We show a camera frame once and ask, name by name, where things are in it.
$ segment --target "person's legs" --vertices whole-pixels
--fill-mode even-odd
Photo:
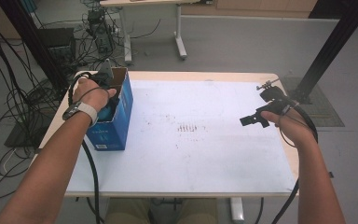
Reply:
[[[177,224],[217,224],[216,199],[184,199]]]
[[[150,224],[148,199],[111,198],[105,224]]]

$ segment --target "white table top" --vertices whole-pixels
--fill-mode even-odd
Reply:
[[[134,102],[126,150],[95,151],[86,137],[103,196],[236,197],[291,192],[295,180],[277,130],[273,125],[242,127],[239,121],[265,104],[255,86],[275,75],[129,74]],[[63,102],[42,146],[62,124],[66,107]],[[83,150],[66,194],[93,194]]]

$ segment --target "desk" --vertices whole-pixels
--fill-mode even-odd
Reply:
[[[101,1],[100,4],[102,7],[116,7],[118,9],[121,30],[124,36],[124,61],[125,63],[131,63],[131,39],[126,28],[127,14],[131,14],[132,16],[144,15],[145,18],[174,16],[176,18],[176,32],[174,32],[176,45],[181,58],[185,59],[187,53],[181,37],[181,4],[195,3],[198,1],[199,0],[105,0]]]
[[[259,124],[241,127],[239,121],[239,118],[254,114],[256,108],[264,105],[261,98],[258,102],[259,105],[249,105],[245,111],[241,112],[240,115],[235,116],[235,118],[233,117],[232,120],[234,123],[238,123],[239,132],[248,132],[248,134],[264,134],[265,141],[269,141],[271,139],[271,141],[274,141],[274,148],[264,148],[264,142],[260,142],[255,146],[258,148],[251,148],[250,152],[255,150],[266,151],[263,157],[252,157],[252,153],[248,155],[243,154],[245,151],[249,152],[249,148],[246,149],[246,144],[244,151],[240,151],[240,155],[230,154],[230,148],[226,146],[221,146],[218,148],[218,150],[225,150],[227,153],[216,151],[215,153],[211,153],[211,151],[214,149],[201,147],[200,150],[204,151],[203,154],[199,154],[195,151],[196,154],[193,155],[192,153],[180,154],[181,152],[179,150],[164,153],[161,151],[161,148],[147,148],[147,146],[139,145],[141,139],[134,139],[134,134],[140,132],[141,125],[139,125],[139,116],[141,116],[140,114],[142,114],[142,111],[144,111],[142,108],[137,108],[137,106],[141,103],[139,102],[140,93],[142,91],[145,92],[141,80],[191,80],[193,83],[199,82],[200,84],[205,85],[213,85],[214,81],[222,83],[236,82],[240,84],[252,82],[251,88],[255,90],[255,86],[258,85],[258,83],[264,83],[267,80],[274,80],[276,79],[276,75],[246,73],[135,71],[130,71],[129,75],[131,85],[133,84],[132,91],[134,103],[126,150],[98,152],[92,150],[91,148],[91,154],[95,160],[100,178],[100,192],[102,196],[244,197],[289,195],[295,183],[294,178],[296,178],[298,174],[298,160],[296,156],[296,150],[288,148],[285,150],[285,152],[283,152],[282,143],[280,142],[278,132],[273,127],[273,125],[266,129],[263,129]],[[235,92],[223,92],[221,97],[224,98],[227,96],[232,96],[232,94],[235,94]],[[258,99],[259,97],[257,94],[258,92],[255,90],[254,98]],[[65,97],[57,112],[57,115],[52,121],[48,132],[42,141],[41,147],[46,144],[51,135],[63,123],[61,117],[63,111],[67,107],[66,99],[67,98]],[[174,122],[172,118],[163,117],[161,119],[166,120],[167,122]],[[225,130],[224,126],[224,124],[221,126],[222,135],[227,136],[227,134],[223,132]],[[186,141],[186,144],[200,144],[200,142],[197,142],[197,139],[191,138],[192,133],[183,134],[187,134],[184,140]],[[243,135],[240,135],[239,133],[230,133],[229,135],[232,136],[232,138],[230,138],[231,141],[238,141],[239,143],[243,142]],[[155,139],[156,141],[163,141],[164,136],[155,137]],[[290,170],[289,172],[285,172],[285,169],[289,169],[286,157],[290,161],[292,172],[290,172]],[[280,165],[277,163],[277,166],[275,166],[275,163],[278,162],[278,160],[282,160],[283,163]],[[257,165],[255,167],[244,168],[246,167],[246,162],[252,161],[257,161],[257,163],[260,164],[270,162],[274,165],[272,168],[269,167],[271,170],[268,170],[267,166],[260,167]],[[208,163],[214,163],[215,165],[205,169],[205,167],[208,166]],[[269,182],[269,177],[260,177],[259,175],[254,175],[256,171],[259,172],[260,170],[262,170],[262,175],[270,172],[278,175],[278,178],[273,178],[273,181],[276,181],[277,183]],[[285,175],[277,174],[277,170],[282,171],[282,174],[285,173]],[[81,150],[77,160],[76,168],[66,192],[66,196],[83,197],[92,195],[92,174],[85,153],[83,150]]]

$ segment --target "hand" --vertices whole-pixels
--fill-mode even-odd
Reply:
[[[81,98],[81,102],[94,107],[94,109],[99,112],[104,106],[106,106],[108,99],[116,94],[116,90],[95,89],[98,87],[98,84],[93,80],[88,78],[79,79],[73,96],[74,102],[80,100]]]
[[[284,116],[279,116],[269,111],[262,111],[261,117],[274,122],[275,126],[280,127],[284,135],[292,140],[296,146],[315,141],[312,130],[294,109],[290,109]]]

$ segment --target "forearm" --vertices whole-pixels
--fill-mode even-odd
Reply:
[[[0,223],[55,220],[89,125],[90,116],[79,112],[51,136],[2,211]]]
[[[318,144],[297,144],[299,156],[298,223],[345,223]]]

